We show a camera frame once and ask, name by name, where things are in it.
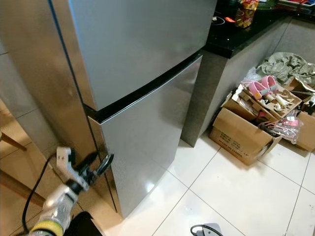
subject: refrigerator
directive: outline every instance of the refrigerator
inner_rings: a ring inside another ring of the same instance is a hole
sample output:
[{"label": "refrigerator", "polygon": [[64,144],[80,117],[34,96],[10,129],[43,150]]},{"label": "refrigerator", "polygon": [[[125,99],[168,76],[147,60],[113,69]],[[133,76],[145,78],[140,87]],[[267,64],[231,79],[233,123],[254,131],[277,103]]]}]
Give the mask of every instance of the refrigerator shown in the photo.
[{"label": "refrigerator", "polygon": [[0,40],[62,143],[114,160],[128,216],[174,160],[216,0],[1,0]]}]

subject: power cord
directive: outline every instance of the power cord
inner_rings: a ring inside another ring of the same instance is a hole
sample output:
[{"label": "power cord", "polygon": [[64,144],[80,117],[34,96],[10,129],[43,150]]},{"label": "power cord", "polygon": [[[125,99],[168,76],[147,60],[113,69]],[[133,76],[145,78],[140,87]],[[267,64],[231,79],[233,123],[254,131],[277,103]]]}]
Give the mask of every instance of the power cord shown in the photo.
[{"label": "power cord", "polygon": [[26,220],[25,220],[25,218],[26,218],[26,213],[27,213],[27,211],[28,211],[31,198],[32,198],[34,192],[36,191],[36,188],[37,188],[39,182],[41,181],[41,178],[42,178],[43,175],[44,175],[44,172],[45,172],[45,170],[46,170],[46,167],[48,166],[49,161],[50,161],[53,157],[56,157],[56,154],[53,154],[53,155],[51,155],[50,157],[48,157],[48,159],[47,159],[47,161],[46,161],[46,163],[45,163],[45,165],[44,165],[44,167],[43,167],[43,169],[42,169],[42,171],[41,171],[41,173],[40,173],[40,176],[39,176],[39,178],[38,178],[38,180],[37,180],[37,182],[36,182],[36,184],[35,184],[35,186],[34,186],[34,188],[32,189],[32,191],[31,191],[31,193],[30,193],[28,199],[26,200],[26,203],[25,203],[25,206],[24,206],[24,210],[23,210],[23,214],[22,214],[22,225],[23,225],[23,229],[24,229],[24,233],[25,233],[25,234],[28,234],[28,233],[29,233],[29,230],[28,230],[27,225],[26,225]]},{"label": "power cord", "polygon": [[215,230],[214,228],[211,228],[211,227],[209,227],[209,226],[207,226],[207,225],[194,225],[194,226],[192,226],[192,227],[190,228],[190,232],[191,232],[191,234],[192,234],[193,236],[198,236],[197,233],[194,233],[194,232],[192,231],[194,228],[197,228],[197,227],[202,227],[202,228],[205,228],[205,229],[207,229],[207,230],[211,230],[211,231],[213,231],[214,233],[216,233],[218,236],[223,236],[220,232],[218,232],[218,231]]}]

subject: black countertop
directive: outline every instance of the black countertop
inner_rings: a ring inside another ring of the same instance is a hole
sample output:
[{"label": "black countertop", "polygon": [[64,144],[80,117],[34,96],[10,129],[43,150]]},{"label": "black countertop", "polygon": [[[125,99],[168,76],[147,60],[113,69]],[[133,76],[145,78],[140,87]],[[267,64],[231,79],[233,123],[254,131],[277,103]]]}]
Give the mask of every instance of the black countertop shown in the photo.
[{"label": "black countertop", "polygon": [[[236,23],[228,21],[237,20],[245,14],[253,15],[252,24],[246,28],[236,27]],[[217,16],[216,25],[212,23],[203,49],[231,58],[287,16],[315,23],[315,6],[284,5],[269,0],[267,3],[260,2],[258,9],[252,12],[242,9],[237,0],[218,0],[214,15]]]}]

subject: refrigerator door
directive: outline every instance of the refrigerator door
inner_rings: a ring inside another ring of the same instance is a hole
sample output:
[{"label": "refrigerator door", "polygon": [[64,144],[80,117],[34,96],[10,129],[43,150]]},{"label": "refrigerator door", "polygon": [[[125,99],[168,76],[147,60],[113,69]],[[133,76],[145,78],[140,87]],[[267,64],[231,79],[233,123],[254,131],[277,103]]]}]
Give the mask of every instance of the refrigerator door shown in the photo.
[{"label": "refrigerator door", "polygon": [[201,56],[159,88],[105,122],[90,118],[96,142],[114,153],[107,179],[126,217],[174,160]]},{"label": "refrigerator door", "polygon": [[[216,2],[68,0],[86,70],[87,78],[77,78],[84,103],[98,111],[197,52],[206,43]],[[75,67],[75,37],[69,25],[64,28],[60,1],[53,3]]]}]

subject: crumpled fabric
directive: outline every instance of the crumpled fabric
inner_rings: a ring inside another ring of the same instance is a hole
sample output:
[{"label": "crumpled fabric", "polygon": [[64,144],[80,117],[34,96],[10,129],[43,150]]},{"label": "crumpled fabric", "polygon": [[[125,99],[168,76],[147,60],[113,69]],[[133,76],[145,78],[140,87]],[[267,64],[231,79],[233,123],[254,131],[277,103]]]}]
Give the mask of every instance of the crumpled fabric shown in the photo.
[{"label": "crumpled fabric", "polygon": [[257,68],[261,76],[272,75],[280,84],[289,84],[294,77],[315,89],[315,64],[307,63],[294,53],[274,53]]}]

